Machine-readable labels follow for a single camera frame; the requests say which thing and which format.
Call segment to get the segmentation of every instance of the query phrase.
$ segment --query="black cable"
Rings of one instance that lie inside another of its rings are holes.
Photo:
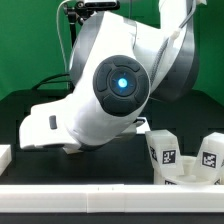
[[[132,9],[133,9],[133,4],[132,0],[129,2],[129,19],[132,18]]]
[[[37,87],[34,89],[32,88],[32,90],[37,90],[40,86],[45,85],[45,84],[55,84],[55,83],[72,83],[72,81],[51,81],[51,82],[41,82],[39,83],[39,85],[36,85]]]
[[[188,21],[192,18],[192,16],[194,15],[194,13],[196,11],[196,7],[197,7],[196,6],[196,0],[193,0],[191,11],[187,15],[187,17],[184,19],[184,21],[180,24],[180,26],[178,27],[179,29],[182,29],[188,23]],[[153,84],[153,82],[155,80],[156,73],[157,73],[161,58],[163,56],[164,51],[166,50],[166,48],[168,46],[169,39],[170,38],[167,38],[163,42],[162,46],[160,47],[160,49],[159,49],[159,51],[156,55],[155,61],[154,61],[153,66],[152,66],[151,76],[150,76],[151,85]]]
[[[53,75],[53,76],[50,76],[48,78],[45,78],[42,81],[40,81],[38,84],[36,84],[35,86],[33,86],[32,87],[32,90],[38,89],[42,84],[47,83],[49,80],[56,79],[56,78],[61,78],[61,77],[65,77],[65,76],[69,76],[69,74],[58,74],[58,75]]]

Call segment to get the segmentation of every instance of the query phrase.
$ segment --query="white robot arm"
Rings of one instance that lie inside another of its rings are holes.
[[[160,29],[110,12],[89,18],[71,54],[74,92],[32,107],[20,127],[21,148],[98,148],[127,129],[150,96],[172,100],[190,89],[197,74],[188,22],[195,5],[160,0]],[[183,21],[188,24],[180,27]]]

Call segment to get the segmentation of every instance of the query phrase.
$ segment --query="black table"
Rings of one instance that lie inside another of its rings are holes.
[[[0,101],[0,144],[11,144],[13,155],[12,163],[0,177],[0,184],[151,184],[153,169],[144,135],[128,142],[109,143],[97,151],[74,155],[67,155],[60,148],[20,149],[19,126],[31,106],[58,100],[67,94],[62,90],[23,90],[13,92]],[[205,136],[215,131],[224,133],[224,107],[200,91],[192,90],[174,103],[149,100],[141,116],[147,117],[152,130],[168,129],[175,134],[182,155],[197,155]],[[0,221],[40,223],[36,217],[36,214],[2,214]],[[93,223],[136,223],[137,220],[141,223],[198,223],[199,218],[209,223],[215,217],[221,223],[223,215],[39,214],[38,217],[54,223],[72,223],[74,220],[82,223],[90,220]]]

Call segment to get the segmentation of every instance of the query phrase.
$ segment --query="glowing blue led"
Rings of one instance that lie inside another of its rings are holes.
[[[119,87],[121,87],[121,88],[125,88],[125,87],[127,87],[127,85],[128,85],[128,81],[127,81],[126,79],[124,79],[124,78],[120,78],[120,79],[118,80],[118,85],[119,85]]]

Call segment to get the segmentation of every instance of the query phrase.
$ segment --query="green backdrop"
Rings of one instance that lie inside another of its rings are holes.
[[[0,6],[0,99],[15,90],[29,89],[40,80],[64,72],[56,32],[56,11],[61,0],[1,0]],[[194,89],[202,90],[224,105],[224,1],[208,0],[195,14],[195,34],[200,71]],[[123,3],[116,13],[129,15]],[[133,19],[158,27],[158,0],[133,3]],[[70,54],[67,19],[60,27]],[[65,88],[45,86],[45,88]]]

